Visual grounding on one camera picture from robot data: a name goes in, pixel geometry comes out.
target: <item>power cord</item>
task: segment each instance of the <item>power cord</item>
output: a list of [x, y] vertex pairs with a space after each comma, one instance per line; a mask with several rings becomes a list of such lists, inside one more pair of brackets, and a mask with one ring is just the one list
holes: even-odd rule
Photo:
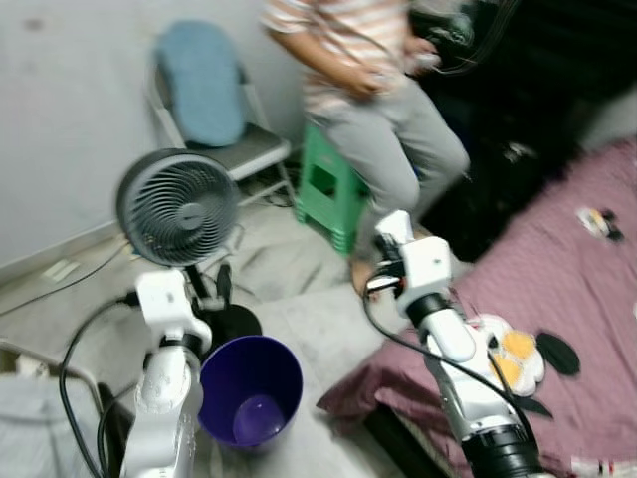
[[473, 55], [469, 58], [463, 59], [462, 63], [458, 66], [448, 69], [434, 68], [434, 71], [447, 76], [463, 75], [473, 70], [477, 65], [483, 63], [500, 43], [505, 30], [509, 26], [511, 18], [518, 10], [521, 1], [522, 0], [504, 0], [506, 5], [499, 9], [486, 38]]
[[128, 393], [130, 393], [137, 386], [137, 381], [133, 381], [129, 383], [124, 390], [118, 393], [116, 396], [112, 398], [112, 400], [108, 403], [104, 412], [102, 413], [102, 417], [100, 418], [100, 423], [98, 424], [98, 457], [100, 459], [100, 466], [102, 468], [103, 473], [106, 476], [112, 476], [110, 467], [108, 466], [108, 460], [106, 459], [106, 449], [104, 447], [105, 442], [105, 429], [106, 429], [106, 421], [108, 420], [108, 416], [114, 409], [114, 407], [119, 403], [119, 401], [124, 398]]
[[22, 304], [19, 304], [15, 307], [12, 307], [11, 309], [7, 309], [6, 311], [0, 312], [0, 318], [3, 318], [5, 316], [8, 316], [11, 313], [16, 312], [19, 309], [22, 309], [23, 307], [27, 307], [35, 302], [39, 302], [43, 299], [46, 299], [47, 297], [51, 297], [54, 294], [57, 294], [58, 292], [62, 292], [66, 289], [69, 289], [70, 287], [76, 286], [78, 284], [80, 284], [82, 281], [84, 281], [85, 279], [88, 279], [89, 277], [93, 276], [94, 274], [96, 274], [97, 272], [99, 272], [101, 269], [103, 269], [104, 267], [106, 267], [108, 264], [110, 264], [115, 257], [117, 257], [119, 255], [119, 253], [128, 245], [128, 243], [126, 242], [125, 244], [119, 246], [117, 248], [117, 250], [110, 256], [108, 257], [108, 259], [106, 259], [104, 262], [102, 262], [100, 265], [98, 265], [97, 267], [95, 267], [92, 271], [88, 272], [87, 274], [85, 274], [84, 276], [80, 277], [79, 279], [76, 279], [73, 282], [70, 282], [69, 284], [66, 284], [62, 287], [59, 287], [58, 289], [54, 289], [53, 291], [49, 291], [45, 294], [42, 294], [41, 296], [36, 296], [33, 299], [29, 299], [26, 302], [23, 302]]
[[264, 205], [279, 207], [281, 209], [289, 209], [295, 205], [288, 194], [280, 193], [278, 191], [266, 196], [264, 200], [266, 201], [266, 204]]
[[78, 345], [80, 339], [86, 332], [86, 330], [91, 326], [93, 322], [95, 322], [102, 314], [106, 313], [110, 309], [117, 306], [129, 306], [134, 307], [139, 304], [139, 300], [137, 298], [136, 293], [130, 293], [124, 297], [120, 297], [119, 299], [108, 301], [97, 309], [95, 309], [89, 317], [80, 325], [80, 327], [76, 330], [71, 339], [71, 344], [65, 353], [64, 360], [62, 361], [62, 365], [60, 365], [60, 376], [58, 379], [58, 384], [60, 387], [60, 399], [62, 401], [62, 407], [64, 408], [65, 413], [67, 414], [67, 418], [69, 419], [69, 424], [71, 426], [71, 431], [73, 431], [73, 436], [78, 443], [78, 447], [80, 448], [80, 453], [84, 458], [87, 466], [89, 467], [89, 471], [93, 478], [108, 478], [106, 475], [106, 470], [100, 470], [96, 462], [94, 461], [89, 448], [87, 447], [87, 443], [82, 436], [82, 432], [80, 431], [80, 427], [78, 426], [78, 421], [76, 419], [75, 414], [73, 413], [73, 409], [71, 407], [71, 403], [69, 402], [69, 395], [67, 392], [67, 375], [69, 373], [69, 363], [71, 362], [71, 358], [73, 356], [73, 352]]
[[491, 390], [493, 393], [497, 394], [502, 400], [504, 400], [513, 410], [514, 412], [518, 415], [520, 422], [522, 423], [522, 426], [525, 429], [525, 432], [527, 434], [527, 437], [529, 438], [529, 440], [535, 445], [537, 446], [537, 441], [535, 440], [535, 435], [533, 434], [533, 430], [531, 428], [531, 424], [529, 423], [529, 421], [527, 420], [527, 417], [525, 416], [525, 414], [523, 413], [523, 411], [518, 407], [518, 405], [516, 404], [516, 400], [511, 392], [511, 389], [509, 388], [509, 385], [507, 384], [507, 381], [505, 380], [505, 377], [502, 373], [502, 370], [500, 369], [500, 367], [498, 366], [498, 364], [494, 361], [493, 357], [491, 356], [491, 354], [489, 354], [489, 360], [491, 362], [491, 364], [493, 365], [494, 369], [496, 370], [496, 374], [498, 375], [498, 378], [500, 379], [500, 382], [502, 383], [505, 391], [500, 390], [499, 388], [497, 388], [496, 386], [494, 386], [492, 383], [490, 383], [488, 380], [486, 380], [484, 377], [482, 377], [481, 375], [475, 373], [472, 370], [469, 370], [468, 368], [465, 368], [457, 363], [455, 363], [452, 360], [449, 360], [448, 358], [444, 358], [442, 356], [438, 356], [436, 354], [432, 354], [431, 352], [429, 352], [427, 349], [425, 349], [422, 346], [419, 346], [417, 344], [413, 344], [409, 341], [405, 341], [403, 338], [401, 338], [400, 336], [398, 336], [397, 334], [393, 334], [392, 332], [388, 331], [387, 329], [385, 329], [384, 327], [382, 327], [377, 321], [376, 319], [374, 319], [373, 315], [371, 314], [371, 310], [369, 307], [369, 295], [371, 293], [370, 289], [369, 289], [369, 283], [374, 281], [375, 279], [378, 279], [380, 277], [384, 277], [384, 274], [382, 274], [380, 271], [376, 271], [371, 278], [369, 278], [369, 280], [367, 281], [367, 283], [365, 284], [365, 289], [363, 291], [363, 295], [362, 295], [362, 307], [365, 311], [365, 314], [367, 315], [367, 318], [369, 319], [369, 321], [371, 322], [371, 324], [379, 331], [381, 332], [384, 336], [388, 337], [389, 339], [395, 341], [398, 344], [401, 344], [402, 346], [405, 346], [429, 359], [433, 359], [435, 361], [441, 362], [441, 363], [445, 363], [449, 366], [452, 366], [453, 368], [455, 368], [458, 371], [461, 371], [462, 373], [464, 373], [465, 375], [468, 375], [470, 378], [478, 381], [479, 383], [481, 383], [482, 385], [484, 385], [486, 388], [488, 388], [489, 390]]

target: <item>gray pants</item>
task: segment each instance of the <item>gray pants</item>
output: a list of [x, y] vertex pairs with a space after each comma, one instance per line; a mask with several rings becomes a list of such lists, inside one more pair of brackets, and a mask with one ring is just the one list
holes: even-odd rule
[[368, 103], [310, 118], [371, 192], [358, 225], [353, 252], [357, 259], [371, 259], [374, 228], [380, 219], [402, 209], [418, 222], [469, 165], [458, 138], [411, 80]]

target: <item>white robotic arm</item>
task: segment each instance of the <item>white robotic arm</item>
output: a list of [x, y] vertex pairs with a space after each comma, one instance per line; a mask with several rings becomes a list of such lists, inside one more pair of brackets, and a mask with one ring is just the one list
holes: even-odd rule
[[135, 392], [135, 420], [121, 478], [189, 478], [197, 415], [203, 402], [198, 355], [211, 345], [210, 328], [197, 319], [177, 270], [143, 274], [136, 291], [157, 345]]
[[[447, 242], [433, 236], [414, 240], [404, 211], [383, 219], [376, 231], [376, 243], [383, 253], [379, 270], [393, 276], [389, 284], [398, 284], [396, 307], [418, 332], [425, 364], [436, 378], [452, 432], [474, 476], [550, 477], [539, 464], [524, 416], [493, 390], [502, 390], [502, 384], [491, 366], [487, 345], [449, 303], [451, 251]], [[382, 284], [367, 289], [386, 287]]]

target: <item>purple bucket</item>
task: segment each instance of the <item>purple bucket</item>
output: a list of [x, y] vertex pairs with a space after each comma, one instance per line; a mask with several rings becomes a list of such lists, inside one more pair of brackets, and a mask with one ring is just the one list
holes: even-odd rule
[[240, 337], [217, 349], [201, 367], [201, 385], [201, 427], [218, 442], [244, 450], [270, 448], [303, 394], [297, 358], [264, 336]]

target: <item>black cylinder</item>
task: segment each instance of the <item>black cylinder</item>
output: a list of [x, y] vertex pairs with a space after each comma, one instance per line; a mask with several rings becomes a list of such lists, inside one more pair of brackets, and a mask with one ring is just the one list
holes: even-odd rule
[[422, 320], [434, 312], [448, 309], [449, 304], [445, 298], [438, 293], [428, 294], [419, 297], [407, 307], [407, 317], [416, 329], [420, 327]]
[[462, 449], [475, 478], [516, 478], [543, 473], [537, 447], [513, 425], [479, 433]]
[[195, 294], [197, 294], [199, 299], [208, 299], [211, 297], [210, 292], [208, 292], [208, 288], [203, 282], [203, 277], [196, 265], [186, 266], [186, 274], [188, 274], [188, 279], [190, 279], [192, 288], [195, 290]]
[[185, 349], [190, 350], [196, 356], [200, 357], [203, 350], [203, 341], [199, 339], [197, 336], [192, 334], [184, 334], [180, 339], [169, 339], [167, 337], [163, 337], [159, 346], [162, 347], [184, 347]]

